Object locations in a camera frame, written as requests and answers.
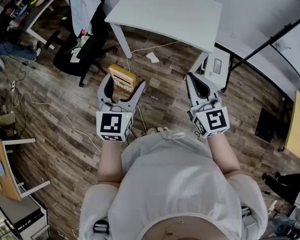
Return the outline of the gold calculator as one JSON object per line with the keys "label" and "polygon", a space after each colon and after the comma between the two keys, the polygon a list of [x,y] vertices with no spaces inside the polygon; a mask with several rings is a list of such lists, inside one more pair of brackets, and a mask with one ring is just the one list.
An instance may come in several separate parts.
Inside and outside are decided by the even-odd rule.
{"label": "gold calculator", "polygon": [[127,93],[132,93],[134,91],[137,78],[133,73],[114,64],[108,67],[108,71],[114,81],[114,84],[118,88]]}

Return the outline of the grey low cabinet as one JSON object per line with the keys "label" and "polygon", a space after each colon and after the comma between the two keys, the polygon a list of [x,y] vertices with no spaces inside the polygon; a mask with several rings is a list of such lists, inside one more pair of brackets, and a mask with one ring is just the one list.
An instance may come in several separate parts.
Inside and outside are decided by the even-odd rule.
{"label": "grey low cabinet", "polygon": [[48,210],[31,195],[21,201],[0,192],[0,214],[19,240],[50,240]]}

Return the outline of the crumpled white paper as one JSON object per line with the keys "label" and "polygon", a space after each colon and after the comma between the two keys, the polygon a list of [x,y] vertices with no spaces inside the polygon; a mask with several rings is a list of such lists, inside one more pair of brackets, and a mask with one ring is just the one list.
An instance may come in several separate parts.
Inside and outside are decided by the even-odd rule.
{"label": "crumpled white paper", "polygon": [[153,53],[153,52],[150,52],[146,55],[146,57],[153,63],[153,64],[156,64],[158,63],[160,60],[158,59],[158,57]]}

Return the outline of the white cardboard box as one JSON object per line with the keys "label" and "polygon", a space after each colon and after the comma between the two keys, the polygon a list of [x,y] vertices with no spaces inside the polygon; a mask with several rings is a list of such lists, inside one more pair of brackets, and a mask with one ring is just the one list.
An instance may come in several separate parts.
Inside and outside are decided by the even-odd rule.
{"label": "white cardboard box", "polygon": [[213,82],[220,91],[226,86],[229,71],[230,54],[217,47],[213,48],[201,65],[203,76]]}

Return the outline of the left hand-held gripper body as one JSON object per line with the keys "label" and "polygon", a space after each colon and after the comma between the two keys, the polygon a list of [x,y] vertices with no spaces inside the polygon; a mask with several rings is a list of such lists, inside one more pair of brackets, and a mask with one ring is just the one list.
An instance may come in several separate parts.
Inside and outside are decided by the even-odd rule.
{"label": "left hand-held gripper body", "polygon": [[125,142],[134,122],[136,104],[100,102],[96,112],[96,132],[103,141]]}

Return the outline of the white bag with flowers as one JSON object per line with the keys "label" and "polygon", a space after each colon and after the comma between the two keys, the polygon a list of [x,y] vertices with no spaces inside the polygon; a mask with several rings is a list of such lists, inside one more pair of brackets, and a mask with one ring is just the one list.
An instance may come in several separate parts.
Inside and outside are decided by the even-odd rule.
{"label": "white bag with flowers", "polygon": [[87,40],[90,38],[89,32],[82,29],[80,32],[80,38],[77,38],[77,44],[74,46],[74,48],[70,51],[71,54],[71,63],[79,63],[80,59],[77,58],[78,53],[81,51]]}

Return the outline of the light blue garment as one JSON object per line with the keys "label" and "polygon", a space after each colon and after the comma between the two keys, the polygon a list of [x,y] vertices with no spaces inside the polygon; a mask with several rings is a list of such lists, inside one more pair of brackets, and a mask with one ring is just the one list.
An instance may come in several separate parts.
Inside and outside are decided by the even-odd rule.
{"label": "light blue garment", "polygon": [[91,20],[101,4],[101,0],[69,0],[71,7],[72,26],[78,37],[81,31],[92,32]]}

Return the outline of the black stand pole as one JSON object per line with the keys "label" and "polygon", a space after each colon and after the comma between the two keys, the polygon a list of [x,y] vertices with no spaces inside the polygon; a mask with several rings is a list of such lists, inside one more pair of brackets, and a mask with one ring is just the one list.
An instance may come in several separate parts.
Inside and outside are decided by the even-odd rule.
{"label": "black stand pole", "polygon": [[234,61],[236,54],[234,52],[231,52],[226,84],[225,84],[225,87],[221,89],[221,92],[222,93],[226,92],[228,83],[229,83],[229,79],[230,79],[230,76],[231,76],[231,73],[233,70],[235,70],[242,64],[246,63],[250,58],[252,58],[257,53],[261,52],[267,46],[272,46],[276,41],[278,41],[280,38],[285,36],[288,32],[293,30],[299,24],[300,24],[300,19],[298,19],[295,23],[289,23],[289,24],[285,25],[279,32],[277,32],[274,36],[271,36],[266,42],[264,42],[261,46],[259,46],[257,49],[255,49],[252,53],[247,55],[245,58],[242,58],[241,60],[239,60],[239,62],[236,63],[235,65],[233,65],[233,61]]}

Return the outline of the person's left forearm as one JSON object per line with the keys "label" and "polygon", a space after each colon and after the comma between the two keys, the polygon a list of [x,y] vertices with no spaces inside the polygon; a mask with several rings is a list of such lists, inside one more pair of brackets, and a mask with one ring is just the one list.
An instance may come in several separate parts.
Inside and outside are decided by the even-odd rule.
{"label": "person's left forearm", "polygon": [[123,178],[121,142],[103,141],[101,157],[97,170],[98,184],[119,188]]}

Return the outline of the person's right forearm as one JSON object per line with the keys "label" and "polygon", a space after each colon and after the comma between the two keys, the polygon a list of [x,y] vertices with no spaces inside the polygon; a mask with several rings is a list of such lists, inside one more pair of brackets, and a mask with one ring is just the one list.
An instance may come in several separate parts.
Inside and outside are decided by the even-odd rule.
{"label": "person's right forearm", "polygon": [[208,137],[207,141],[213,161],[225,178],[242,174],[239,161],[223,133]]}

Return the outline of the black bag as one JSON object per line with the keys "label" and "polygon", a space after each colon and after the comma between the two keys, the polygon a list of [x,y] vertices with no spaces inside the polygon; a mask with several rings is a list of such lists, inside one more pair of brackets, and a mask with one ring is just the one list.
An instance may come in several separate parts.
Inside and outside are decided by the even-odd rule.
{"label": "black bag", "polygon": [[294,204],[300,192],[300,173],[281,175],[275,173],[275,178],[263,173],[264,183],[280,198]]}

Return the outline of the yellow wooden table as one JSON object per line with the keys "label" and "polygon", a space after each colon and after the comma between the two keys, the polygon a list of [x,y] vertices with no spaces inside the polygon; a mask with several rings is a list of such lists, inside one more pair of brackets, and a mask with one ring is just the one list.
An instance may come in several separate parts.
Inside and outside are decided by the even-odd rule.
{"label": "yellow wooden table", "polygon": [[289,131],[286,137],[285,149],[300,159],[300,92],[295,92]]}

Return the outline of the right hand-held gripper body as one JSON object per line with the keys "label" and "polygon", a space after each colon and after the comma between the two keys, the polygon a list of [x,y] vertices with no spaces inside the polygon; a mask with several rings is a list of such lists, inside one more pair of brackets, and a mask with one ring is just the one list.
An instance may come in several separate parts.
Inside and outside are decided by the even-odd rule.
{"label": "right hand-held gripper body", "polygon": [[191,107],[189,115],[203,138],[223,134],[230,128],[228,111],[221,98]]}

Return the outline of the person's white shirt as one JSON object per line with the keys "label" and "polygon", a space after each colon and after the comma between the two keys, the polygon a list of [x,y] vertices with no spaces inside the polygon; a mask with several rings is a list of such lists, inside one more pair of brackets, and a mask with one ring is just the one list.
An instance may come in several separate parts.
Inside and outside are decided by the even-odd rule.
{"label": "person's white shirt", "polygon": [[[268,213],[249,176],[226,178],[208,145],[176,130],[134,140],[121,150],[119,188],[90,187],[81,207],[80,240],[258,240]],[[242,218],[241,206],[252,215]],[[94,233],[99,220],[109,235]]]}

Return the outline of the wooden stool with white legs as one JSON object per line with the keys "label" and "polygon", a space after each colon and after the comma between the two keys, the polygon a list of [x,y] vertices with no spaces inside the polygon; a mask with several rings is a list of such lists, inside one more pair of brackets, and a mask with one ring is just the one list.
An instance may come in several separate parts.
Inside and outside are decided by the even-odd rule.
{"label": "wooden stool with white legs", "polygon": [[21,201],[23,198],[29,196],[30,194],[48,186],[51,182],[45,181],[42,184],[31,188],[23,193],[21,193],[19,187],[22,186],[21,183],[17,183],[13,175],[9,159],[8,151],[6,146],[21,145],[35,143],[35,138],[19,139],[19,140],[1,140],[0,139],[0,192],[3,196]]}

